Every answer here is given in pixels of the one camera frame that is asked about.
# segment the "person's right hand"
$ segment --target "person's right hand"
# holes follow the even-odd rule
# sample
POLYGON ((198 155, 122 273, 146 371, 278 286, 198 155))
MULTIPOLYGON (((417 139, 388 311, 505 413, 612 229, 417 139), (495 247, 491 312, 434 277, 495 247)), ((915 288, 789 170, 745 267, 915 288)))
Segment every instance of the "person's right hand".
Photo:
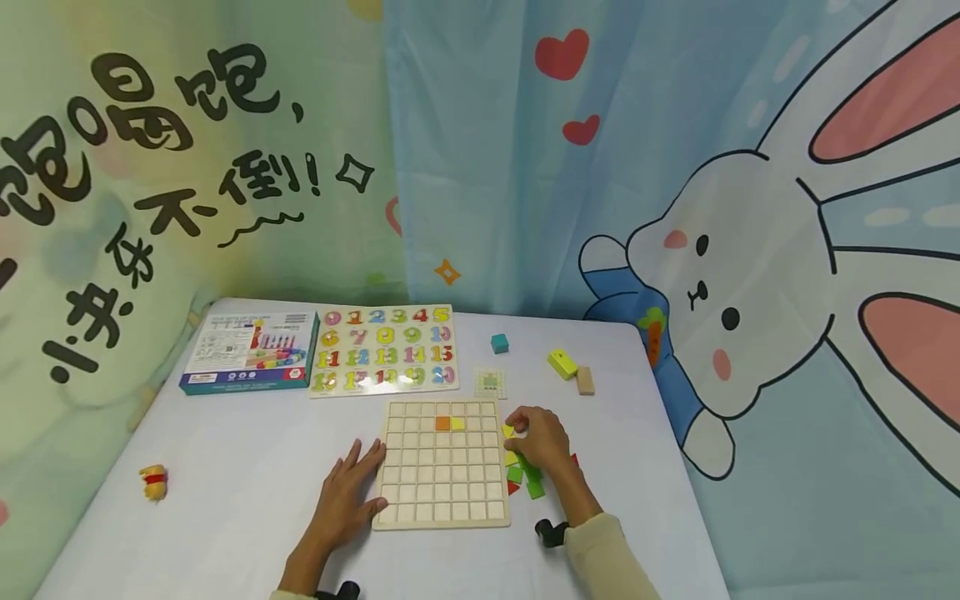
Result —
POLYGON ((527 436, 511 438, 503 447, 523 454, 534 467, 550 473, 573 464, 570 460, 570 439, 553 411, 539 406, 520 406, 507 417, 507 424, 517 433, 526 432, 527 436))

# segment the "product box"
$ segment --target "product box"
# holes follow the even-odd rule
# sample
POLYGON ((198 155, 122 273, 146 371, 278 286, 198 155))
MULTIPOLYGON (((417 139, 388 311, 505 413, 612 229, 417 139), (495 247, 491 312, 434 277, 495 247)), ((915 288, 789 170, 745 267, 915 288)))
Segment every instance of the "product box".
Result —
POLYGON ((180 387, 189 396, 305 388, 319 324, 316 311, 207 315, 180 387))

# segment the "black object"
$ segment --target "black object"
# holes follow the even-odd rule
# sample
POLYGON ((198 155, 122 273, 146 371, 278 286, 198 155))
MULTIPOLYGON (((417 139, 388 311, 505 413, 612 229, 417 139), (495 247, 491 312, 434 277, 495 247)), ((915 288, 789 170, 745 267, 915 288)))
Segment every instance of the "black object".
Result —
POLYGON ((360 598, 360 586, 352 581, 344 581, 340 585, 340 591, 337 592, 337 595, 328 591, 318 591, 313 594, 313 597, 317 600, 358 600, 360 598))
POLYGON ((556 548, 564 545, 564 536, 569 526, 570 524, 564 521, 554 527, 549 518, 544 518, 538 521, 534 531, 540 537, 540 543, 543 544, 544 548, 556 548))

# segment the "wooden number puzzle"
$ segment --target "wooden number puzzle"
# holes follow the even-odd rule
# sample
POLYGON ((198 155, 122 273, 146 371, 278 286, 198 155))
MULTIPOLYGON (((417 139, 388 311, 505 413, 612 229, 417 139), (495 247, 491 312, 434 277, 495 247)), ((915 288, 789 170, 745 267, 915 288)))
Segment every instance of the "wooden number puzzle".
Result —
POLYGON ((453 309, 338 306, 320 323, 310 397, 460 388, 453 309))
POLYGON ((507 527, 510 507, 496 400, 391 402, 376 476, 390 503, 375 530, 507 527))

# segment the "pink rabbit ear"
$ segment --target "pink rabbit ear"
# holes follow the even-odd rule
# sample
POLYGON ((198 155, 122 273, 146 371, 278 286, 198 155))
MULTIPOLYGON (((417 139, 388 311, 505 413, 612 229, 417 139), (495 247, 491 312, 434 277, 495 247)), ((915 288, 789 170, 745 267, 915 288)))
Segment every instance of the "pink rabbit ear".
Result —
POLYGON ((876 352, 907 388, 960 429, 960 307, 913 295, 884 295, 861 307, 876 352))
POLYGON ((918 132, 960 108, 960 13, 893 57, 833 112, 810 144, 841 162, 918 132))

